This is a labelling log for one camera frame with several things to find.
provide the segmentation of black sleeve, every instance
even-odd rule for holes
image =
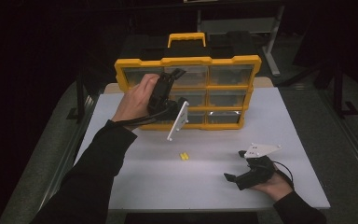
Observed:
[[[295,191],[277,201],[274,207],[285,224],[326,223],[324,214],[309,206]]]
[[[32,223],[105,223],[114,177],[135,138],[108,120]]]

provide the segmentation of white table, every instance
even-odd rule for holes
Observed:
[[[76,161],[94,134],[112,117],[122,93],[102,94]],[[123,212],[254,211],[273,201],[263,193],[227,182],[223,173],[241,175],[247,162],[238,154],[251,143],[281,145],[268,156],[285,164],[295,178],[297,193],[311,206],[329,208],[324,191],[301,145],[276,88],[255,88],[241,130],[134,131],[138,138],[127,151],[115,178],[109,209]],[[189,155],[182,161],[180,153]]]

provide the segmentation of yellow handle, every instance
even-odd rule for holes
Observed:
[[[168,48],[171,47],[171,42],[173,40],[197,40],[197,39],[201,39],[203,47],[206,47],[205,33],[171,34],[170,39],[168,40]]]

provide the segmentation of yellow organizer box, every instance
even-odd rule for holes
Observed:
[[[189,123],[185,129],[240,129],[249,107],[253,81],[260,69],[248,32],[224,35],[204,33],[169,36],[128,36],[115,63],[117,83],[122,91],[138,84],[144,74],[186,71],[175,80],[170,98],[188,100]],[[159,121],[144,130],[169,130],[173,121]]]

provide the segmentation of hand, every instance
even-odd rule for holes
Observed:
[[[251,189],[259,190],[266,193],[275,202],[293,191],[292,187],[283,179],[282,176],[274,173],[271,179],[266,183],[258,184]]]
[[[118,105],[116,114],[112,117],[112,121],[120,121],[127,119],[138,119],[147,116],[147,105],[150,95],[156,86],[159,75],[146,74],[141,83],[127,91],[123,99]],[[125,128],[132,131],[135,126],[126,126]]]

